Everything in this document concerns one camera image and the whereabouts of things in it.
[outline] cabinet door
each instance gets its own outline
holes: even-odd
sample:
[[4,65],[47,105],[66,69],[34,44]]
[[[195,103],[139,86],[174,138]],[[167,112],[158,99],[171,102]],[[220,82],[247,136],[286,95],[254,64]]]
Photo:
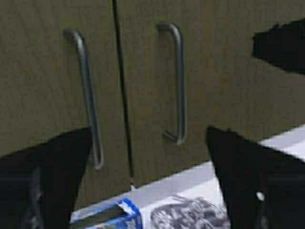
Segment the cabinet door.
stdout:
[[[141,186],[209,159],[204,134],[215,111],[208,97],[217,81],[211,76],[214,1],[117,2],[133,176]],[[188,137],[180,146],[163,137],[166,130],[177,134],[178,97],[175,41],[156,28],[160,21],[174,23],[183,35]]]
[[112,1],[1,1],[0,8],[1,155],[89,126],[78,54],[62,34],[74,28],[89,49],[104,149],[102,169],[88,163],[76,208],[128,191]]
[[[208,160],[205,129],[231,128],[262,140],[305,121],[303,76],[251,57],[252,37],[302,18],[304,2],[280,0],[120,0],[118,15],[128,98],[133,176],[140,186]],[[175,49],[184,38],[187,134],[177,146]]]
[[304,76],[252,57],[252,38],[277,23],[304,18],[305,2],[220,0],[214,4],[213,76],[222,85],[217,100],[225,107],[215,118],[230,119],[220,125],[259,141],[304,124]]

